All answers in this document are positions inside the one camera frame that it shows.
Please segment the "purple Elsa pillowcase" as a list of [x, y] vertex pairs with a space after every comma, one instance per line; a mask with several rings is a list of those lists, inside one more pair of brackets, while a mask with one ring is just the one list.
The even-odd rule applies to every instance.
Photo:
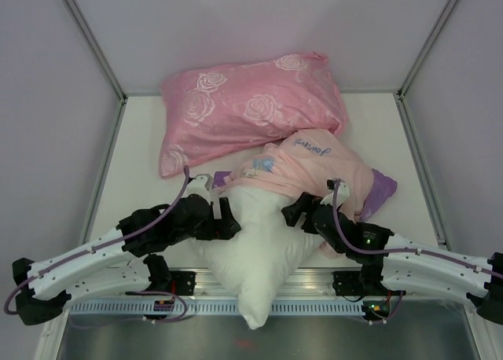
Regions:
[[353, 222], [364, 222], [392, 197], [398, 183], [366, 165], [328, 130], [299, 130], [281, 144], [268, 144], [225, 179], [225, 188], [247, 186], [297, 200], [302, 193], [329, 194], [328, 180], [340, 179], [349, 189], [337, 199], [340, 212]]

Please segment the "white pillow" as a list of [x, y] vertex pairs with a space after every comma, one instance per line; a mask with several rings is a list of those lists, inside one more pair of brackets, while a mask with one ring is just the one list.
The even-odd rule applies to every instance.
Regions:
[[192, 247], [223, 288], [237, 298], [237, 309], [252, 330], [266, 324], [278, 290], [315, 252], [320, 236], [289, 227], [281, 209], [291, 197], [249, 186], [231, 187], [229, 200], [240, 231], [227, 241], [197, 241]]

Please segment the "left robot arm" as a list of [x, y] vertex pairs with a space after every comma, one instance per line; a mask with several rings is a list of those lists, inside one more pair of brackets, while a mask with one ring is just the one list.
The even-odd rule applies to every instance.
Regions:
[[25, 325], [50, 321], [89, 299], [126, 293], [173, 295], [176, 290], [163, 252], [188, 239], [228, 241], [241, 229], [228, 198], [214, 205], [191, 194], [173, 204], [136, 210], [98, 239], [46, 261], [13, 262], [17, 285], [4, 311]]

